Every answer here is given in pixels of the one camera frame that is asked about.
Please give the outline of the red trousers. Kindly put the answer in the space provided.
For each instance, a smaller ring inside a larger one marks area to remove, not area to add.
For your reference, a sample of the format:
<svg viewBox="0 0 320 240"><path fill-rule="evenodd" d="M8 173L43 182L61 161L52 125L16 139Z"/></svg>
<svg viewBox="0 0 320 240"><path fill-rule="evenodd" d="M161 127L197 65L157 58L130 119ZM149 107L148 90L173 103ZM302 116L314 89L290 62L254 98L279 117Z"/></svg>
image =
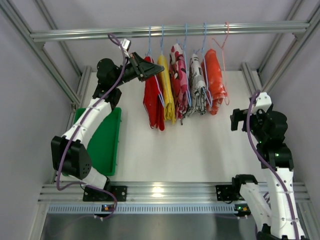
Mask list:
<svg viewBox="0 0 320 240"><path fill-rule="evenodd" d="M152 129L164 131L164 107L158 97L158 88L155 77L151 77L145 81L143 105L148 115L149 126Z"/></svg>

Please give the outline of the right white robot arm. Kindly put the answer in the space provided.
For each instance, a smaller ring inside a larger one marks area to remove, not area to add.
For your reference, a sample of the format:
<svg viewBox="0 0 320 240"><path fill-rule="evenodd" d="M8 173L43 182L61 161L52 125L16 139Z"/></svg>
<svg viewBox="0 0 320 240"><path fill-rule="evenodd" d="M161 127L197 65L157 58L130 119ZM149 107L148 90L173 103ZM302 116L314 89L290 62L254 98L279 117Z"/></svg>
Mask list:
<svg viewBox="0 0 320 240"><path fill-rule="evenodd" d="M238 174L232 187L249 207L256 225L258 240L306 240L298 217L293 187L294 161L285 144L287 117L273 110L271 97L256 90L247 109L234 109L230 116L231 130L243 122L252 150L261 164L267 183L263 196L252 174Z"/></svg>

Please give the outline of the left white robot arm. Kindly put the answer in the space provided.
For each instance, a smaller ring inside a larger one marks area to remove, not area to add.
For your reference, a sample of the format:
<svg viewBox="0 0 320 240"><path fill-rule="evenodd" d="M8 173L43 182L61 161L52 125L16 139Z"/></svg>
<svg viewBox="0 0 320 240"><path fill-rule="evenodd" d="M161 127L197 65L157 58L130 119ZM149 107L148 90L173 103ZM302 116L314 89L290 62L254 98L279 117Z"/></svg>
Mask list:
<svg viewBox="0 0 320 240"><path fill-rule="evenodd" d="M164 67L140 57L136 52L125 56L123 64L116 66L112 59L103 58L97 64L97 87L89 105L80 118L62 136L51 140L53 168L57 171L56 188L62 191L69 185L61 186L60 178L66 174L104 195L110 195L110 179L92 165L87 151L96 130L116 108L122 92L119 86L133 79L141 82L164 71Z"/></svg>

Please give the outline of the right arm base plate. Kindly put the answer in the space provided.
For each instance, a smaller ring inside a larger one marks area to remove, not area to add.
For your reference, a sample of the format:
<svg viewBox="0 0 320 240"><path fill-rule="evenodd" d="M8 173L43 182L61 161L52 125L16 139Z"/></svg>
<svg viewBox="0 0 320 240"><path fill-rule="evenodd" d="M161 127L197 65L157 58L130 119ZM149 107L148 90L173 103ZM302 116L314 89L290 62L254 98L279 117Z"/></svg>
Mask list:
<svg viewBox="0 0 320 240"><path fill-rule="evenodd" d="M215 186L216 198L221 202L243 201L240 190L231 184L220 184Z"/></svg>

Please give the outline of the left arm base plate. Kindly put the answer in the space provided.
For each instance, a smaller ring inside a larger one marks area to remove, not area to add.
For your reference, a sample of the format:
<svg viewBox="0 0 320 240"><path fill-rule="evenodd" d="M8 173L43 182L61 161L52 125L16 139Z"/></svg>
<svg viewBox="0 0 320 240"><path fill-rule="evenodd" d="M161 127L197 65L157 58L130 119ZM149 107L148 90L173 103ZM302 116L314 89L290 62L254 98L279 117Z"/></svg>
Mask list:
<svg viewBox="0 0 320 240"><path fill-rule="evenodd" d="M109 194L100 190L95 190L90 187L85 187L82 200L84 202L113 202L114 199ZM125 202L127 200L127 186L112 185L109 192L114 195L118 202Z"/></svg>

